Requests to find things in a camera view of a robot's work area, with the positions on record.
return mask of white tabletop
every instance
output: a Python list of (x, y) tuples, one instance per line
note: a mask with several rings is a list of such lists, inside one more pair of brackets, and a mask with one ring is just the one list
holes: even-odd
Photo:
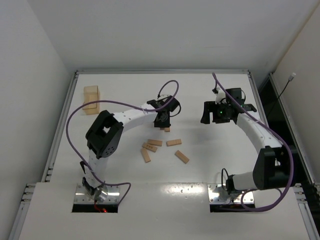
[[(246, 74), (217, 74), (225, 88), (241, 87), (246, 103), (256, 105)], [(80, 74), (69, 112), (84, 101), (85, 86), (98, 85), (100, 98), (139, 106), (155, 99), (168, 80), (180, 83), (176, 98), (181, 114), (171, 119), (171, 132), (145, 124), (125, 132), (110, 157), (105, 180), (131, 182), (132, 189), (118, 213), (71, 213), (76, 183), (82, 180), (80, 159), (63, 133), (51, 181), (38, 183), (20, 235), (21, 240), (43, 239), (308, 239), (294, 193), (265, 213), (210, 213), (207, 183), (219, 183), (220, 172), (253, 170), (257, 153), (233, 122), (201, 124), (204, 102), (213, 101), (214, 80), (210, 74)], [(163, 93), (172, 94), (175, 85)], [(101, 110), (121, 112), (124, 106), (102, 103)], [(85, 135), (97, 115), (80, 110), (71, 120), (70, 137), (88, 157)], [(182, 145), (159, 147), (145, 163), (141, 145), (147, 139), (181, 139)], [(174, 153), (180, 150), (190, 161), (184, 164)], [(196, 190), (180, 191), (194, 183)], [(272, 203), (275, 190), (254, 194), (257, 207)]]

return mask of metal bracket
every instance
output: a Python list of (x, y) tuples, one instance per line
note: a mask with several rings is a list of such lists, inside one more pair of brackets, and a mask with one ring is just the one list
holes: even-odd
[[(118, 204), (120, 198), (120, 188), (118, 186), (105, 186), (101, 192), (103, 197), (99, 198), (98, 203), (104, 205)], [(92, 205), (94, 204), (94, 197), (89, 195), (86, 188), (80, 184), (77, 185), (73, 204), (74, 205)]]
[[(228, 195), (228, 193), (222, 188), (221, 184), (208, 184), (210, 205), (240, 205), (243, 193), (244, 191), (239, 191)], [(254, 194), (252, 192), (248, 192), (243, 198), (243, 203), (246, 205), (255, 204)]]
[(307, 202), (306, 195), (304, 193), (304, 189), (302, 188), (301, 183), (297, 183), (292, 188), (298, 204), (307, 204), (308, 202)]

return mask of aluminum frame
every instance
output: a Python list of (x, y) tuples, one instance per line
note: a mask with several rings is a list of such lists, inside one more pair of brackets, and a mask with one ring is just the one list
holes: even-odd
[[(50, 182), (50, 178), (51, 178), (51, 174), (52, 174), (52, 171), (54, 168), (54, 163), (55, 163), (55, 160), (57, 157), (57, 153), (58, 153), (60, 141), (62, 138), (64, 126), (67, 121), (71, 101), (72, 101), (73, 94), (74, 94), (76, 84), (78, 81), (78, 77), (80, 74), (168, 74), (168, 73), (171, 73), (171, 74), (185, 74), (185, 73), (205, 74), (205, 73), (212, 73), (212, 72), (215, 72), (218, 74), (247, 74), (251, 88), (252, 88), (253, 96), (256, 101), (256, 106), (257, 106), (258, 112), (260, 114), (260, 118), (266, 125), (268, 125), (267, 118), (266, 118), (265, 112), (263, 110), (263, 106), (262, 106), (262, 103), (260, 100), (260, 96), (259, 96), (259, 92), (258, 92), (256, 83), (254, 82), (252, 74), (247, 69), (137, 69), (137, 70), (135, 70), (135, 69), (127, 69), (127, 70), (119, 70), (119, 69), (89, 70), (89, 69), (87, 69), (87, 70), (78, 70), (72, 75), (72, 78), (70, 81), (70, 85), (69, 85), (69, 88), (67, 91), (67, 95), (66, 95), (64, 104), (63, 104), (63, 108), (61, 111), (59, 122), (58, 122), (58, 125), (56, 128), (55, 134), (54, 134), (53, 142), (52, 142), (52, 145), (50, 148), (50, 152), (49, 152), (49, 155), (47, 158), (47, 162), (45, 165), (45, 169), (43, 172), (41, 182)], [(276, 89), (276, 87), (272, 81), (273, 80), (272, 74), (270, 74), (270, 80), (271, 80), (272, 86), (274, 87), (274, 89)], [(291, 125), (289, 124), (290, 132), (293, 134), (293, 131), (295, 130), (295, 128), (292, 129), (290, 126)], [(22, 198), (18, 213), (16, 215), (13, 227), (11, 229), (9, 240), (18, 240), (19, 239), (19, 236), (20, 236), (20, 233), (21, 233), (21, 230), (22, 230), (22, 227), (23, 227), (23, 224), (24, 224), (27, 212), (28, 212), (31, 197), (32, 197), (32, 195), (28, 196), (26, 199)], [(309, 234), (310, 239), (320, 240), (319, 234), (317, 232), (317, 229), (315, 228), (315, 223), (313, 221), (308, 204), (306, 204), (306, 202), (299, 203), (299, 208), (300, 208), (301, 215), (303, 217), (303, 221), (305, 223), (305, 227), (306, 227), (306, 230)]]

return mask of black cable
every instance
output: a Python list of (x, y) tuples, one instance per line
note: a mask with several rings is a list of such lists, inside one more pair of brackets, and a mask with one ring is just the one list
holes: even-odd
[(173, 118), (173, 117), (177, 116), (180, 112), (181, 112), (181, 104), (179, 104), (179, 111), (177, 112), (177, 114), (170, 116), (170, 117)]
[(229, 178), (228, 171), (225, 168), (222, 168), (222, 170), (221, 170), (221, 187), (223, 190), (228, 191), (227, 188), (224, 188), (224, 171), (226, 174), (226, 179)]
[(281, 97), (281, 95), (284, 93), (284, 91), (286, 90), (286, 88), (287, 88), (287, 86), (288, 86), (288, 84), (289, 84), (290, 82), (291, 82), (290, 80), (288, 80), (288, 81), (286, 82), (286, 85), (284, 86), (282, 92), (279, 94), (279, 96), (278, 96), (278, 97), (276, 98), (276, 100), (274, 101), (274, 104), (272, 105), (269, 113), (266, 115), (266, 118), (269, 117), (270, 113), (272, 112), (272, 110), (274, 109), (275, 105), (277, 104), (277, 101), (279, 100), (279, 98)]

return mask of wooden block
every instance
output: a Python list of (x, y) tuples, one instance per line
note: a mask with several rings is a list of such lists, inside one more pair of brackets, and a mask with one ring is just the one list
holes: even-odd
[(187, 158), (182, 152), (180, 152), (179, 150), (175, 152), (175, 154), (178, 158), (181, 159), (182, 162), (184, 162), (185, 164), (187, 164), (189, 162), (189, 158)]
[(148, 154), (147, 149), (145, 149), (144, 147), (141, 148), (141, 153), (142, 153), (142, 157), (143, 157), (143, 159), (144, 159), (144, 161), (145, 161), (146, 163), (151, 162), (151, 159), (150, 159), (150, 157), (149, 157), (149, 154)]
[(144, 147), (145, 149), (148, 149), (148, 150), (150, 150), (150, 151), (152, 151), (152, 152), (156, 152), (157, 151), (157, 147), (156, 146), (152, 146), (152, 145), (150, 145), (150, 144), (147, 144), (146, 142), (142, 145), (142, 147)]
[(182, 144), (181, 139), (175, 139), (175, 140), (170, 140), (170, 141), (166, 141), (166, 145), (168, 147), (174, 146), (174, 145), (179, 145)]
[[(100, 100), (100, 91), (98, 86), (85, 86), (83, 89), (84, 104)], [(100, 103), (96, 102), (82, 108), (86, 115), (99, 114)]]
[(155, 145), (155, 146), (160, 146), (162, 147), (162, 141), (160, 140), (153, 140), (153, 139), (148, 139), (148, 144), (151, 144), (151, 145)]

